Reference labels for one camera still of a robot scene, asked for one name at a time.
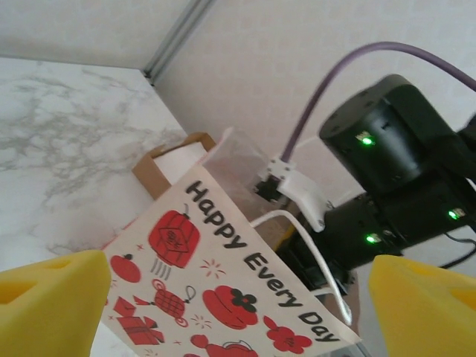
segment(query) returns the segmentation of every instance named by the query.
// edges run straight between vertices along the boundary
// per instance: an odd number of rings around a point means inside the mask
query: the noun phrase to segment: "marble countertop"
[[[131,169],[185,133],[139,70],[0,58],[0,271],[100,248],[152,203]],[[91,356],[135,356],[100,324]]]

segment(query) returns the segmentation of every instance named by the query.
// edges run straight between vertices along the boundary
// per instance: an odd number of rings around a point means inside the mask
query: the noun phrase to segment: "white paper bag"
[[[103,322],[139,356],[319,356],[359,341],[201,166],[104,251]]]

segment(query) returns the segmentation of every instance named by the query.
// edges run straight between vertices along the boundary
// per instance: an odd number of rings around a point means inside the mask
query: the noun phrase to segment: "white wall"
[[[0,56],[142,68],[189,0],[1,0]]]
[[[421,46],[476,76],[474,0],[220,0],[175,58],[158,91],[188,131],[216,138],[241,126],[268,153],[283,148],[310,94],[330,66],[356,46],[396,40]],[[474,94],[443,72],[405,54],[370,54],[352,64],[324,96],[308,125],[314,135],[350,95],[389,73],[417,85],[453,128],[476,110]],[[332,199],[358,185],[318,141],[294,159]],[[459,234],[463,237],[468,231]],[[439,264],[469,247],[444,239],[408,256]],[[386,356],[361,271],[361,331],[374,356]],[[458,271],[475,274],[475,260]]]

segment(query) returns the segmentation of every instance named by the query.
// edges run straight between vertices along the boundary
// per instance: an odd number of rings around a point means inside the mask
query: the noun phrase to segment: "black cable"
[[[448,269],[448,268],[452,268],[453,266],[457,266],[458,264],[461,264],[462,262],[468,260],[470,257],[472,257],[473,255],[476,254],[476,240],[473,240],[473,239],[459,239],[459,238],[454,238],[451,234],[448,234],[448,233],[445,233],[445,235],[451,239],[451,240],[454,240],[455,242],[458,242],[458,243],[471,243],[471,244],[474,244],[475,247],[468,253],[468,254],[465,254],[463,255],[462,257],[456,259],[456,260],[453,260],[449,263],[446,263],[445,265],[443,266],[440,266],[440,268],[443,268],[443,269]]]

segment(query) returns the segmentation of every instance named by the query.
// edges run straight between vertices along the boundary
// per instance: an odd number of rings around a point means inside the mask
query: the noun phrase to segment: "gift bag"
[[[103,322],[139,356],[319,356],[359,341],[202,166],[104,252]]]
[[[213,176],[248,221],[275,210],[277,205],[254,192],[261,181],[259,173],[270,158],[242,130],[227,128],[216,146],[202,159],[202,166]],[[257,232],[272,248],[277,247],[289,228],[285,219],[273,219],[257,227]]]

